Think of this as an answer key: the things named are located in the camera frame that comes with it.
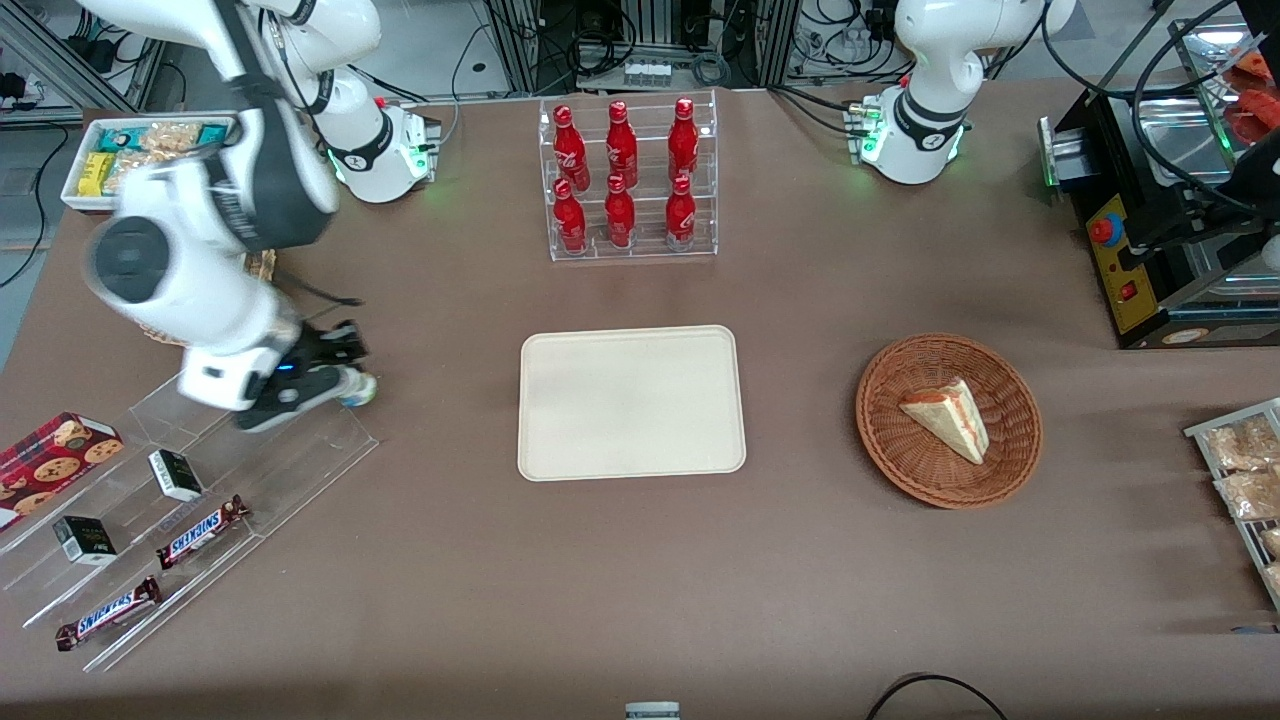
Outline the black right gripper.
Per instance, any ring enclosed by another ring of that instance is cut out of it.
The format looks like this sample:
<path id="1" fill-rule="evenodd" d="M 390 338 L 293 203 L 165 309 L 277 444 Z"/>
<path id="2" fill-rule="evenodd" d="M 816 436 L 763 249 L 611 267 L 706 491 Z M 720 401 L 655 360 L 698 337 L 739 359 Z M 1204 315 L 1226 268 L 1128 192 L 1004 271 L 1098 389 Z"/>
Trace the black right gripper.
<path id="1" fill-rule="evenodd" d="M 276 364 L 274 380 L 292 380 L 320 366 L 361 368 L 367 355 L 358 327 L 352 320 L 329 329 L 302 324 L 298 340 Z"/>

